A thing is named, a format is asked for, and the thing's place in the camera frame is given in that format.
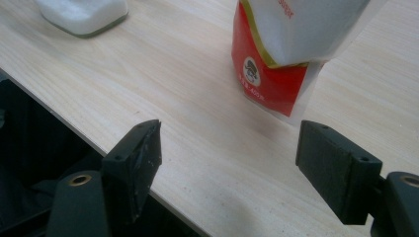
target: yellow stripe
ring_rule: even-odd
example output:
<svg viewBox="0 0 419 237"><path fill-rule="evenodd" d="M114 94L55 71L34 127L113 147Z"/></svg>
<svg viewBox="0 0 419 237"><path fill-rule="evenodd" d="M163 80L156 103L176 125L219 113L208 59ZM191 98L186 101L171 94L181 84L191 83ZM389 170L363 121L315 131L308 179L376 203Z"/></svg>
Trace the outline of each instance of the yellow stripe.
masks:
<svg viewBox="0 0 419 237"><path fill-rule="evenodd" d="M248 0L239 0L244 8L244 12L247 16L247 21L250 26L250 33L252 34L253 41L256 44L256 49L259 52L259 55L262 57L263 61L269 68L280 68L282 65L277 63L274 58L272 58L271 54L269 54L268 50L264 47L261 37L258 32L258 28L256 27L255 17L253 16L252 7ZM308 63L299 63L290 66L308 66Z"/></svg>

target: logo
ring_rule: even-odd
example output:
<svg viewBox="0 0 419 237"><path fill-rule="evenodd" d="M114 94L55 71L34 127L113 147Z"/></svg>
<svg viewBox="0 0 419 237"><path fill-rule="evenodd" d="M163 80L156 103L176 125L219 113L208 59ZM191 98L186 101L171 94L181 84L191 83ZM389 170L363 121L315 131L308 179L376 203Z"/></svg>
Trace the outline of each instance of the logo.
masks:
<svg viewBox="0 0 419 237"><path fill-rule="evenodd" d="M246 57L243 64L243 74L247 81L253 86L260 86L261 78L259 75L256 62L252 57Z"/></svg>

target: computer mouse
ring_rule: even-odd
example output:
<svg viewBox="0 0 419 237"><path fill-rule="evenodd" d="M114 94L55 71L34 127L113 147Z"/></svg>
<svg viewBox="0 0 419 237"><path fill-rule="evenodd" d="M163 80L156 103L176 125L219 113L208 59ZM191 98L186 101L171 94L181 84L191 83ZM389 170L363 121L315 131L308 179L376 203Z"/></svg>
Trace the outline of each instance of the computer mouse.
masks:
<svg viewBox="0 0 419 237"><path fill-rule="evenodd" d="M50 23L80 38L95 36L122 22L126 0L36 0Z"/></svg>

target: wood grain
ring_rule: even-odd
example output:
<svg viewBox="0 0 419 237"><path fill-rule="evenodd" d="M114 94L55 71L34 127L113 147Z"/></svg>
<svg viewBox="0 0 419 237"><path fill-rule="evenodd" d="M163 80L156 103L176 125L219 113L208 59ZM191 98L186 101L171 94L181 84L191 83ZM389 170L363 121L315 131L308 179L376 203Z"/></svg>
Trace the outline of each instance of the wood grain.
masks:
<svg viewBox="0 0 419 237"><path fill-rule="evenodd" d="M344 226L294 164L299 128L244 98L230 51L233 0L128 1L92 39L0 2L0 67L102 154L161 119L153 195L213 236L368 236ZM389 1L323 68L304 119L419 174L419 3Z"/></svg>

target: snack bag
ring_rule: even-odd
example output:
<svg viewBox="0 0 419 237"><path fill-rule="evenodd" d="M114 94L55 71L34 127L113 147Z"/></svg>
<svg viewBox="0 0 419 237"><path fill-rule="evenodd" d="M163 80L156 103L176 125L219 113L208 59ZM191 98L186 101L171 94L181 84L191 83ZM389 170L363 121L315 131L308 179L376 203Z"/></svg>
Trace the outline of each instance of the snack bag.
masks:
<svg viewBox="0 0 419 237"><path fill-rule="evenodd" d="M323 64L386 0L239 0L232 58L245 95L297 124Z"/></svg>

